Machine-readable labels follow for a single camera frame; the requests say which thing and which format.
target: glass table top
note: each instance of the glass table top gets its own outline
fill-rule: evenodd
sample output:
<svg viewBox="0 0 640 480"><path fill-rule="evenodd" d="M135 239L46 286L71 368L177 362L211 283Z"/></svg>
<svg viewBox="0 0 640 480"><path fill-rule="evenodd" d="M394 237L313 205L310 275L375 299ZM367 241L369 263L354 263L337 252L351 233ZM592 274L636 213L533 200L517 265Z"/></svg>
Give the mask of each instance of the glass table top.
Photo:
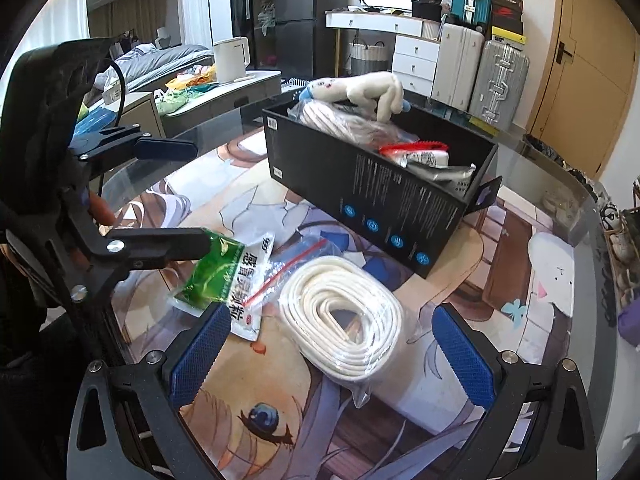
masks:
<svg viewBox="0 0 640 480"><path fill-rule="evenodd" d="M555 365L565 356L577 363L598 443L598 477L611 478L635 446L640 374L635 349L618 336L615 277L587 190L528 144L498 134L497 202L464 219L423 280L270 179L262 109L291 97L247 105L183 133L177 138L199 149L189 164L136 161L104 187L121 228L201 226L241 242L268 231L276 255L284 244L329 237L408 312L410 336L399 362L359 410L284 336L273 305L263 310L257 343L230 336L196 401L181 410L222 474L437 478L482 415L431 333L434 307L448 302L499 351L534 364ZM435 104L430 111L485 134L466 114ZM112 303L128 361L167 348L193 325L167 301L192 270L192 262L180 262L132 272L118 286ZM257 409L276 413L273 434L289 432L292 444L251 433L241 413ZM509 470L531 416L525 407L494 476Z"/></svg>

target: door handle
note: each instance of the door handle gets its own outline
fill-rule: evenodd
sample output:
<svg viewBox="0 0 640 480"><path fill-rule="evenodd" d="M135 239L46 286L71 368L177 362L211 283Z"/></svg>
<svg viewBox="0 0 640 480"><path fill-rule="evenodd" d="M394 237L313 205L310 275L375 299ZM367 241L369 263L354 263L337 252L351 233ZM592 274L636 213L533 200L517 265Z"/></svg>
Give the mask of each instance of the door handle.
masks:
<svg viewBox="0 0 640 480"><path fill-rule="evenodd" d="M567 52L564 49L564 43L561 41L560 45L558 46L558 56L556 57L556 63L558 63L558 65L562 65L563 56L569 56L571 59L574 58L574 55L571 52Z"/></svg>

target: metal screw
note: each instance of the metal screw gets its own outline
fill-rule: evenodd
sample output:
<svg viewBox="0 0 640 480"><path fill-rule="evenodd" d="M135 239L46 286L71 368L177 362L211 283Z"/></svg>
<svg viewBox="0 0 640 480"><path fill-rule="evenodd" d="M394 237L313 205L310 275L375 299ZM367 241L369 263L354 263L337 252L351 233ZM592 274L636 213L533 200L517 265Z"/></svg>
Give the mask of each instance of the metal screw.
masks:
<svg viewBox="0 0 640 480"><path fill-rule="evenodd" d="M159 350L152 350L145 357L145 361L150 365L159 363L161 360L162 360L162 352Z"/></svg>
<svg viewBox="0 0 640 480"><path fill-rule="evenodd" d="M562 360L562 368L564 368L567 372L575 372L577 368L575 363L571 361L571 359L563 359Z"/></svg>
<svg viewBox="0 0 640 480"><path fill-rule="evenodd" d="M84 285L76 285L71 289L71 300L74 303L82 303L88 294L89 291Z"/></svg>
<svg viewBox="0 0 640 480"><path fill-rule="evenodd" d="M100 368L102 368L102 361L91 361L89 363L89 371L95 374Z"/></svg>
<svg viewBox="0 0 640 480"><path fill-rule="evenodd" d="M502 354L500 354L500 357L502 357L502 360L505 363L508 363L510 365L514 365L518 362L518 354L516 354L516 352L512 352L511 350L505 350L504 352L502 352Z"/></svg>
<svg viewBox="0 0 640 480"><path fill-rule="evenodd" d="M124 242L122 240L112 240L107 244L107 250L110 253L119 253L124 249Z"/></svg>

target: kettle handle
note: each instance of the kettle handle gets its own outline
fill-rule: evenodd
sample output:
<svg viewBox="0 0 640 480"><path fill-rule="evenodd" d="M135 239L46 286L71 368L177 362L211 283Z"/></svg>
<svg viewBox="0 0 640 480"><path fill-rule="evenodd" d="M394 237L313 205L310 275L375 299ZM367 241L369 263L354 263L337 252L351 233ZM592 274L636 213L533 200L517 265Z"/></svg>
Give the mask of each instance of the kettle handle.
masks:
<svg viewBox="0 0 640 480"><path fill-rule="evenodd" d="M251 53L249 52L249 40L242 37L242 55L244 56L244 67L247 68L251 63Z"/></svg>

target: teal flower illustration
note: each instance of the teal flower illustration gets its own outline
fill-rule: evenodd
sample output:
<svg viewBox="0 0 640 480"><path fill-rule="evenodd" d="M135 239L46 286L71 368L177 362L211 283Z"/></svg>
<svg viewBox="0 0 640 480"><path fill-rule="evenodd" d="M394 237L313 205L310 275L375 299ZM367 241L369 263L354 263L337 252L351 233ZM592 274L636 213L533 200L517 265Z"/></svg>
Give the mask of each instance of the teal flower illustration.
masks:
<svg viewBox="0 0 640 480"><path fill-rule="evenodd" d="M520 300L516 299L513 300L513 303L505 303L500 311L511 318L514 328L518 328L522 323L522 318L527 313L527 305L521 305Z"/></svg>

